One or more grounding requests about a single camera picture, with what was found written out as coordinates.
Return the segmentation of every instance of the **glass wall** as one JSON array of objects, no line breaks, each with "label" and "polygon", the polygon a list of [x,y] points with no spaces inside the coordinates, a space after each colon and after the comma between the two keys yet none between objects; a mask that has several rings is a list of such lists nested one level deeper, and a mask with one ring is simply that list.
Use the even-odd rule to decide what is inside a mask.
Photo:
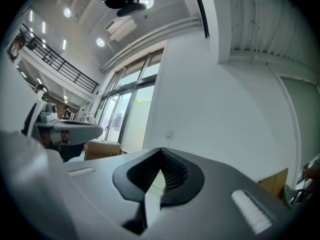
[{"label": "glass wall", "polygon": [[142,150],[154,88],[146,87],[136,93],[122,140],[122,150],[126,153]]},{"label": "glass wall", "polygon": [[103,127],[100,140],[119,142],[125,153],[142,149],[162,53],[149,54],[114,74],[96,113]]}]

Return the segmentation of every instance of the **recessed ceiling light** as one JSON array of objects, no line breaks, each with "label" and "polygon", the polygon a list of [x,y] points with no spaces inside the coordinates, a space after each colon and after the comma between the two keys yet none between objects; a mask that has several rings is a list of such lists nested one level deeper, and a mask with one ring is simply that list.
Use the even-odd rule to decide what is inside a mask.
[{"label": "recessed ceiling light", "polygon": [[34,12],[32,10],[30,10],[30,12],[29,12],[29,21],[30,22],[34,21]]},{"label": "recessed ceiling light", "polygon": [[71,16],[71,10],[69,8],[64,9],[64,16],[66,16],[67,18]]},{"label": "recessed ceiling light", "polygon": [[67,45],[67,40],[63,40],[63,45],[62,45],[62,49],[66,49],[66,45]]},{"label": "recessed ceiling light", "polygon": [[104,47],[105,46],[105,41],[101,38],[98,38],[96,40],[96,44],[99,46],[99,47]]},{"label": "recessed ceiling light", "polygon": [[42,22],[42,33],[46,33],[46,30],[47,30],[47,25],[45,22]]},{"label": "recessed ceiling light", "polygon": [[140,3],[146,4],[146,8],[149,9],[154,5],[154,0],[140,0]]}]

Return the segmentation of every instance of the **black railing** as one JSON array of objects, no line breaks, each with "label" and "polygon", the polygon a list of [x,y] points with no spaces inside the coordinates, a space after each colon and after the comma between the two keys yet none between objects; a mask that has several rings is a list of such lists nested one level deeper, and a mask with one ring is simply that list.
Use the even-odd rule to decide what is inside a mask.
[{"label": "black railing", "polygon": [[45,63],[86,91],[92,94],[94,93],[96,87],[99,85],[97,82],[72,66],[46,43],[43,43],[42,39],[31,32],[25,24],[22,24],[20,31],[25,36],[26,47],[33,51]]}]

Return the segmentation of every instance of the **wall outlet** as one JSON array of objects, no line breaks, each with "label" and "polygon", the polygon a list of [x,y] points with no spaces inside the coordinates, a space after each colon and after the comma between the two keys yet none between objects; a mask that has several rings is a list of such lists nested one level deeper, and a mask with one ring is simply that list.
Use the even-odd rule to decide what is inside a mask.
[{"label": "wall outlet", "polygon": [[165,136],[167,138],[173,138],[174,137],[174,131],[173,130],[167,130]]}]

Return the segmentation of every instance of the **cardboard box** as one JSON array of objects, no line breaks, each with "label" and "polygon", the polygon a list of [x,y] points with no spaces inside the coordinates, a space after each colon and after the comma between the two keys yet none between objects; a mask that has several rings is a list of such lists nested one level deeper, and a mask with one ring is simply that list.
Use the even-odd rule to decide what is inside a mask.
[{"label": "cardboard box", "polygon": [[118,142],[108,142],[99,139],[93,139],[88,142],[84,160],[93,160],[100,158],[109,158],[120,155],[120,144]]},{"label": "cardboard box", "polygon": [[288,176],[288,168],[272,175],[268,178],[259,180],[258,184],[266,191],[281,199]]}]

